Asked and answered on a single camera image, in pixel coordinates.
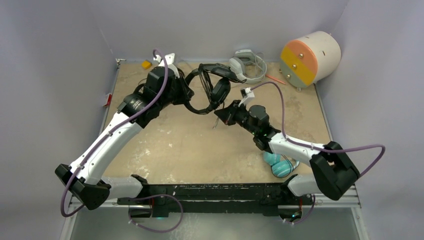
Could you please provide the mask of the black headset with microphone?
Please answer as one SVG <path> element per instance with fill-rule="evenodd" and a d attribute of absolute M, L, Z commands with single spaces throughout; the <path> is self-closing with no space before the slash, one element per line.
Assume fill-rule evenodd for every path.
<path fill-rule="evenodd" d="M 213 85 L 210 74 L 219 76 L 221 79 Z M 207 115 L 223 104 L 230 93 L 231 82 L 244 84 L 238 80 L 236 74 L 231 71 L 228 65 L 221 63 L 201 63 L 198 65 L 198 68 L 192 70 L 185 77 L 185 81 L 189 85 L 196 76 L 198 76 L 201 81 L 209 105 L 203 109 L 195 109 L 189 101 L 186 102 L 184 106 L 187 110 L 197 115 Z"/>

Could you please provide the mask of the teal cat-ear headphones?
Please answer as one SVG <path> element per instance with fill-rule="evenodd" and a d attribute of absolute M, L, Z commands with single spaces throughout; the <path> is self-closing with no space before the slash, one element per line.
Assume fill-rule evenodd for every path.
<path fill-rule="evenodd" d="M 285 155 L 264 151 L 262 157 L 265 163 L 270 166 L 271 172 L 276 178 L 285 178 L 296 170 L 300 161 L 288 158 Z"/>

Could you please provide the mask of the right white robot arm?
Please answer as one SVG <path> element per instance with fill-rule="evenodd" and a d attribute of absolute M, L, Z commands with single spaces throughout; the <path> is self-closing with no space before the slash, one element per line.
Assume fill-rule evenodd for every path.
<path fill-rule="evenodd" d="M 261 151 L 287 156 L 311 168 L 310 174 L 291 177 L 281 189 L 280 196 L 288 204 L 308 194 L 323 194 L 337 201 L 360 178 L 359 170 L 337 142 L 319 144 L 284 135 L 270 124 L 262 105 L 247 109 L 240 100 L 235 100 L 214 114 L 225 125 L 238 124 L 250 132 Z"/>

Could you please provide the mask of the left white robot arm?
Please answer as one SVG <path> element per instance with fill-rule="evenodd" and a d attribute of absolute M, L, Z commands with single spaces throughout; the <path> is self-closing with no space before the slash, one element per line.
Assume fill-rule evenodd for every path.
<path fill-rule="evenodd" d="M 94 143 L 70 165 L 60 164 L 55 174 L 89 210 L 109 199 L 130 198 L 138 205 L 146 203 L 149 191 L 143 178 L 104 177 L 109 164 L 124 146 L 140 133 L 160 111 L 170 104 L 179 105 L 193 96 L 184 80 L 184 73 L 175 66 L 154 67 L 146 81 L 123 98 L 109 125 Z"/>

